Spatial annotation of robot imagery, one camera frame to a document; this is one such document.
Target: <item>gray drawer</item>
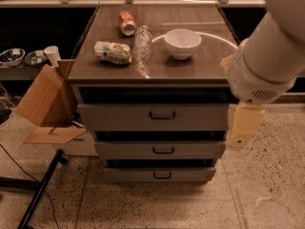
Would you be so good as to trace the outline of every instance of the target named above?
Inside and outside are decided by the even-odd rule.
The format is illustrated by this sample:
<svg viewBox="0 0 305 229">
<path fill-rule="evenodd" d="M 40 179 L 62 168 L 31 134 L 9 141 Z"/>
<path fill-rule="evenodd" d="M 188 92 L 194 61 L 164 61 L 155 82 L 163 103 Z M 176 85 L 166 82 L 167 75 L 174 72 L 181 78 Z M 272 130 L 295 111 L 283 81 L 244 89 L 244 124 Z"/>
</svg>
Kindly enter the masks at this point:
<svg viewBox="0 0 305 229">
<path fill-rule="evenodd" d="M 104 168 L 104 174 L 107 182 L 207 182 L 212 180 L 215 168 Z"/>
<path fill-rule="evenodd" d="M 91 131 L 227 130 L 227 104 L 80 104 Z"/>
<path fill-rule="evenodd" d="M 100 159 L 218 159 L 223 141 L 95 142 Z"/>
</svg>

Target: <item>floor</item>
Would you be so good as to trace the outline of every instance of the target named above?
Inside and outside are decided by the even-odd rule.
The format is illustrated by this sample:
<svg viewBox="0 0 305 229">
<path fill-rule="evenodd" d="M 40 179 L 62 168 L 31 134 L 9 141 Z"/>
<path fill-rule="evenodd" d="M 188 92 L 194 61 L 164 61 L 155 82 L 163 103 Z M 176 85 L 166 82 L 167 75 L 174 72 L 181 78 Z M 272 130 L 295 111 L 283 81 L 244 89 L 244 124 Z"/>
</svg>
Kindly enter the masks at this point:
<svg viewBox="0 0 305 229">
<path fill-rule="evenodd" d="M 12 113 L 0 143 L 41 179 L 50 145 L 23 144 L 35 126 Z M 264 123 L 243 151 L 226 150 L 212 181 L 108 184 L 96 156 L 67 156 L 56 168 L 29 225 L 43 228 L 305 228 L 305 105 L 266 106 Z M 0 176 L 28 178 L 0 150 Z M 0 190 L 0 228 L 17 228 L 32 192 Z"/>
</svg>

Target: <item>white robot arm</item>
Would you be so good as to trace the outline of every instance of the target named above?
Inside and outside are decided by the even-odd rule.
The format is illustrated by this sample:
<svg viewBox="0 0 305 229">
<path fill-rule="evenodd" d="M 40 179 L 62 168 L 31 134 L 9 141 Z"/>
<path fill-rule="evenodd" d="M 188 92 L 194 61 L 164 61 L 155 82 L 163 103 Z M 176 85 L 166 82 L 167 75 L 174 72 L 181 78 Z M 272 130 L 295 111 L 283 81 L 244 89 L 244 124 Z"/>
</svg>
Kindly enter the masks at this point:
<svg viewBox="0 0 305 229">
<path fill-rule="evenodd" d="M 305 70 L 305 0 L 266 0 L 267 13 L 227 65 L 232 93 L 227 144 L 247 145 L 259 126 L 262 104 L 291 89 Z"/>
</svg>

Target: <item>small bowl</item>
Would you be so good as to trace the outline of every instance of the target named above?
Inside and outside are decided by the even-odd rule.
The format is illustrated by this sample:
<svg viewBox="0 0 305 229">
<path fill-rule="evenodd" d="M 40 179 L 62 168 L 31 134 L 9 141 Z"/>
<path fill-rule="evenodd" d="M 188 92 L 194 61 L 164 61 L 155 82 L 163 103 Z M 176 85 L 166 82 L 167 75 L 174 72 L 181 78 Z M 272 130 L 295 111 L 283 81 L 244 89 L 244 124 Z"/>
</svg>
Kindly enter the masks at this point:
<svg viewBox="0 0 305 229">
<path fill-rule="evenodd" d="M 43 50 L 37 50 L 28 53 L 25 56 L 24 62 L 25 64 L 33 67 L 41 67 L 46 64 L 48 61 L 47 56 L 45 55 Z"/>
<path fill-rule="evenodd" d="M 169 53 L 180 60 L 187 59 L 197 52 L 201 43 L 201 36 L 198 33 L 186 29 L 168 31 L 164 39 Z"/>
<path fill-rule="evenodd" d="M 18 66 L 22 63 L 26 52 L 22 49 L 10 49 L 0 53 L 0 65 Z"/>
</svg>

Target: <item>paper cup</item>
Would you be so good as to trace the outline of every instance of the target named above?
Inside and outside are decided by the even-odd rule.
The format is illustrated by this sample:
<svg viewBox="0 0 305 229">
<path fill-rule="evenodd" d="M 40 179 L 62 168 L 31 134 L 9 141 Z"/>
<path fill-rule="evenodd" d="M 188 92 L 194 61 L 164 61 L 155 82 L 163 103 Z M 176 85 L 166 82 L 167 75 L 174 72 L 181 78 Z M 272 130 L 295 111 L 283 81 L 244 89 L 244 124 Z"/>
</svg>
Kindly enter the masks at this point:
<svg viewBox="0 0 305 229">
<path fill-rule="evenodd" d="M 47 58 L 49 59 L 49 61 L 53 66 L 58 66 L 57 61 L 61 60 L 58 47 L 49 46 L 44 49 L 44 53 L 46 54 Z"/>
</svg>

